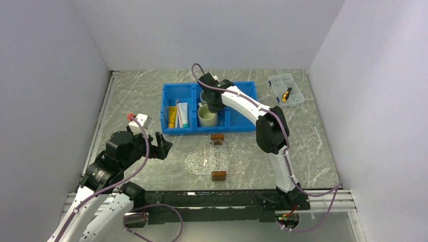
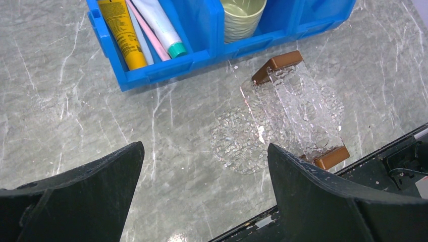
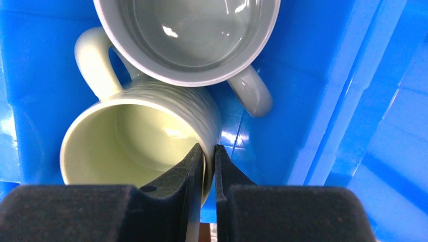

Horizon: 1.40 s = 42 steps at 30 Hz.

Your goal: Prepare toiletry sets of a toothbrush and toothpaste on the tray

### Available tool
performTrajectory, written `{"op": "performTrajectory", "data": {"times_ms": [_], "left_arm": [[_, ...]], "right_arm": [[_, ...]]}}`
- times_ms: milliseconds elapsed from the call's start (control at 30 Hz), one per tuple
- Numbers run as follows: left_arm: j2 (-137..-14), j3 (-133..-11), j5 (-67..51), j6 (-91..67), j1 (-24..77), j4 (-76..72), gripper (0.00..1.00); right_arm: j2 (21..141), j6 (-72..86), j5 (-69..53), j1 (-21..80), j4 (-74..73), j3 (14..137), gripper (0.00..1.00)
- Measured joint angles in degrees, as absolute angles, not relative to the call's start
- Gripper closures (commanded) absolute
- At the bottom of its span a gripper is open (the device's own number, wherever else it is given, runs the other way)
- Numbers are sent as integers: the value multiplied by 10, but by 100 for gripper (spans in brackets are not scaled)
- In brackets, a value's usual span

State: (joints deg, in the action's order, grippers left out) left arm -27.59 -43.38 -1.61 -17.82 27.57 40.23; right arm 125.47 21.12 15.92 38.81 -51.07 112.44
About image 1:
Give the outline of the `grey ceramic mug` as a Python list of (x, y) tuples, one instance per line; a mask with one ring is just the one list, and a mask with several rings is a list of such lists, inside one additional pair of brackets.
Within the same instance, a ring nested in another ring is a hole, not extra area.
[(207, 104), (206, 93), (204, 91), (201, 91), (201, 93), (200, 93), (200, 102), (203, 105)]

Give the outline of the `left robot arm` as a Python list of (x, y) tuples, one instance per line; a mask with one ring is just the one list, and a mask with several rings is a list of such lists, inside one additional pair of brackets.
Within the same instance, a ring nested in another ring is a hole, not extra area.
[(164, 160), (172, 142), (156, 132), (153, 137), (130, 129), (111, 135), (105, 149), (90, 164), (80, 180), (76, 197), (49, 241), (94, 241), (106, 232), (113, 219), (146, 204), (145, 190), (124, 177), (127, 168), (145, 159)]

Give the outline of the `white toothpaste tube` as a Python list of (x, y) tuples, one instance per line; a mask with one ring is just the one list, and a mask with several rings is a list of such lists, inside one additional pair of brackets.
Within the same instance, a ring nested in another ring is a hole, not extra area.
[(188, 103), (186, 102), (179, 102), (177, 104), (178, 107), (178, 113), (179, 113), (179, 124), (181, 128), (188, 128), (189, 127), (189, 120), (188, 120)]

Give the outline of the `blue three-compartment bin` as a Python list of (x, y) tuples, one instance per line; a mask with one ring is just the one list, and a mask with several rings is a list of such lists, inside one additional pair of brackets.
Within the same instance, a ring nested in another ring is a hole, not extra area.
[[(256, 118), (243, 115), (242, 108), (235, 109), (236, 105), (227, 106), (218, 113), (219, 124), (214, 127), (203, 127), (198, 119), (198, 103), (202, 92), (198, 83), (164, 84), (161, 102), (160, 123), (162, 132), (168, 135), (191, 135), (208, 133), (253, 132), (256, 130)], [(188, 127), (169, 127), (169, 107), (176, 106), (176, 102), (187, 103)]]

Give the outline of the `green ceramic mug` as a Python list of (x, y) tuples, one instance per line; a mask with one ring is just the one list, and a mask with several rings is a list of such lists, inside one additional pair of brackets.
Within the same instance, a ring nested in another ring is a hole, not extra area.
[(219, 117), (217, 112), (211, 112), (207, 104), (198, 103), (197, 117), (200, 127), (217, 127)]

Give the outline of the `clear holder with wooden ends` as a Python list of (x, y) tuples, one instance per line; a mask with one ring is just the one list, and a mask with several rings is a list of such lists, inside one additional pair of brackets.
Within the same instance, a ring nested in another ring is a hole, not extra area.
[(223, 145), (225, 144), (224, 134), (211, 134), (210, 142), (215, 148), (215, 168), (211, 172), (213, 182), (222, 182), (227, 178), (227, 165), (223, 155)]

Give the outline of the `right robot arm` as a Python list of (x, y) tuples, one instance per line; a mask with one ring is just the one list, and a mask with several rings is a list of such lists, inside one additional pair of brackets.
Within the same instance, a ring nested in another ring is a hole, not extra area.
[(278, 106), (269, 107), (242, 92), (229, 80), (217, 81), (210, 73), (196, 79), (211, 112), (230, 107), (255, 125), (256, 142), (272, 164), (279, 205), (284, 209), (310, 209), (289, 162), (289, 130), (284, 113)]

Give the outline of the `toothbrush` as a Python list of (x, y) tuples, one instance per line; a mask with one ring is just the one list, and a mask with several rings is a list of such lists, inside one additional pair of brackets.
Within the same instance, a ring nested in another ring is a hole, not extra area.
[(176, 109), (177, 109), (177, 113), (176, 113), (176, 122), (175, 122), (175, 128), (181, 128), (181, 114), (180, 114), (180, 109), (179, 109), (179, 103), (180, 100), (177, 99), (176, 100)]

